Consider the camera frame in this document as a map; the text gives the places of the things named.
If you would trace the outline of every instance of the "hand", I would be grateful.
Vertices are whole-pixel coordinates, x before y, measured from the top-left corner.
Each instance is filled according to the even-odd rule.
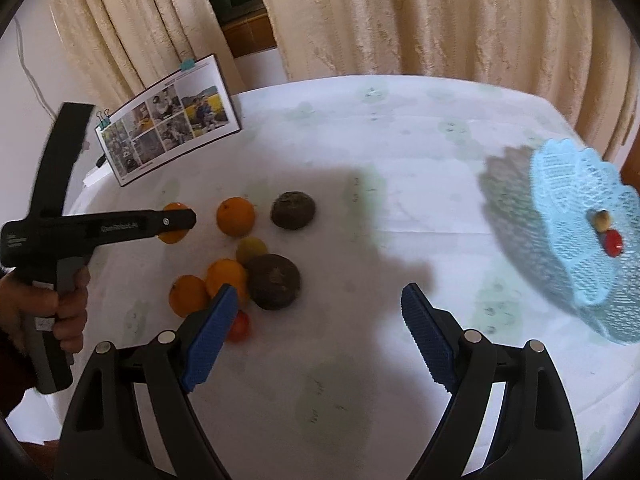
[[[58,296],[54,290],[25,285],[15,274],[0,280],[0,330],[5,332],[15,347],[26,354],[20,313],[37,317],[58,316],[53,325],[53,335],[60,341],[60,348],[77,354],[82,350],[82,331],[86,325],[89,270],[80,269],[74,278],[76,290]]]

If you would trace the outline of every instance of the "metal bolt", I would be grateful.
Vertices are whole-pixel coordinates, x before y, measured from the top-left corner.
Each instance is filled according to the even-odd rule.
[[[534,352],[540,353],[545,350],[545,346],[537,339],[532,339],[531,341],[529,341],[529,346]]]
[[[172,343],[175,340],[175,332],[173,330],[165,330],[158,335],[158,342],[163,345]]]
[[[482,334],[478,330],[467,330],[465,332],[465,339],[470,343],[479,343],[482,341]]]
[[[103,341],[95,346],[95,352],[97,354],[106,354],[109,350],[111,350],[111,343],[108,341]]]

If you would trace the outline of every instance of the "teal binder clip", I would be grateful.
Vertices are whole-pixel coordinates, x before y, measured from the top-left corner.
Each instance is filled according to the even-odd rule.
[[[98,117],[98,120],[100,121],[98,126],[100,126],[101,130],[105,129],[107,126],[109,126],[109,124],[111,124],[111,119],[109,118],[109,109],[108,108],[103,112],[98,112],[96,114],[96,116]]]
[[[191,70],[194,66],[196,66],[196,62],[193,57],[189,59],[185,59],[182,63],[180,63],[180,70],[182,72],[186,72],[187,70]]]

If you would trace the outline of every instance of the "photograph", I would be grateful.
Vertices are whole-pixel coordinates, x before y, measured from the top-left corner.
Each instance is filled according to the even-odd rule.
[[[175,92],[174,85],[159,91],[151,99],[147,100],[146,104],[151,110],[151,115],[156,124],[182,111],[182,105]]]
[[[122,121],[117,121],[103,130],[102,138],[121,177],[140,167]]]
[[[157,128],[162,145],[169,151],[193,139],[193,133],[184,113],[160,124]]]
[[[149,110],[144,103],[139,104],[128,114],[124,115],[122,121],[131,139],[135,139],[148,129],[154,127],[154,122],[151,120]]]
[[[196,137],[229,123],[218,87],[211,86],[206,73],[195,72],[176,81],[175,87]]]
[[[133,141],[133,145],[138,152],[140,163],[146,164],[152,161],[156,156],[160,156],[164,153],[162,142],[156,130],[151,130],[146,134],[139,136]]]

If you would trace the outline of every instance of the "fruit bowl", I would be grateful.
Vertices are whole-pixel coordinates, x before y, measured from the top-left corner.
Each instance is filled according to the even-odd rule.
[[[619,343],[640,340],[640,200],[617,169],[569,139],[548,140],[531,157],[531,199],[553,256],[568,277],[572,307],[598,332]],[[608,256],[591,225],[607,210],[624,250]]]

